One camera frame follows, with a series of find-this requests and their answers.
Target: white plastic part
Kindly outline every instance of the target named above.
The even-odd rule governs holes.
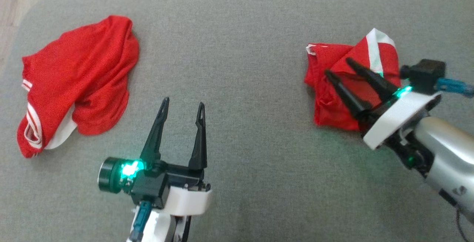
[[[188,191],[172,186],[162,211],[176,216],[201,215],[209,208],[211,198],[212,190]]]
[[[212,190],[189,191],[172,186],[163,210],[152,210],[143,231],[142,242],[165,242],[174,236],[174,216],[201,215],[209,208]],[[140,206],[135,208],[134,221]]]
[[[428,102],[431,102],[439,95],[441,95],[440,92],[433,95],[408,92],[382,114],[367,134],[365,134],[364,142],[371,149],[376,149],[389,136],[415,116],[417,112],[422,110]]]
[[[138,209],[135,209],[135,218],[137,218]],[[166,236],[168,235],[171,227],[171,215],[160,213],[159,210],[152,210],[150,217],[148,218],[147,225],[143,231],[142,242],[165,242]]]

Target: green led light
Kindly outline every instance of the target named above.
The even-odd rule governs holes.
[[[410,92],[413,89],[411,85],[404,87],[404,88],[399,88],[393,95],[395,95],[397,98],[401,98],[405,96],[408,92]]]
[[[134,161],[132,164],[122,164],[122,177],[133,178],[137,175],[137,172],[144,169],[144,165],[141,161]]]
[[[408,166],[410,166],[410,167],[415,166],[415,161],[416,161],[415,157],[413,157],[413,156],[408,157],[408,161],[407,161]]]

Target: gray surface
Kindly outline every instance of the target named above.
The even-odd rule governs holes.
[[[373,27],[400,61],[445,60],[474,81],[474,0],[45,0],[25,17],[0,81],[0,233],[7,242],[127,237],[131,199],[100,192],[107,156],[135,158],[161,104],[171,107],[165,161],[185,165],[198,102],[206,104],[212,207],[190,242],[460,242],[454,210],[357,134],[313,125],[303,84],[307,43],[357,43]],[[21,56],[109,14],[134,21],[140,60],[120,122],[99,136],[74,132],[59,148],[24,159]],[[473,104],[445,95],[435,116],[473,133]]]

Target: folded red shirt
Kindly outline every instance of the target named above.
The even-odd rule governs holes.
[[[132,21],[109,16],[68,31],[23,57],[27,113],[17,140],[31,158],[64,142],[78,127],[84,135],[111,129],[128,102],[128,72],[138,60]]]
[[[304,82],[315,90],[314,122],[345,130],[359,131],[357,121],[337,95],[332,84],[324,75],[326,69],[337,74],[342,83],[357,96],[373,106],[381,101],[374,90],[347,65],[346,58],[381,74],[385,79],[400,87],[398,56],[395,43],[385,33],[372,29],[357,45],[310,43],[308,71]]]

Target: blue connector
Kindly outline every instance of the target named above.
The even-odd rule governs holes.
[[[474,85],[466,84],[458,80],[449,80],[447,78],[438,78],[436,89],[445,92],[459,93],[465,97],[474,97]]]
[[[143,238],[143,231],[145,230],[145,225],[147,224],[148,218],[150,218],[152,210],[151,202],[142,201],[140,203],[140,208],[138,209],[137,218],[133,223],[133,231],[130,233],[130,241],[140,242]]]

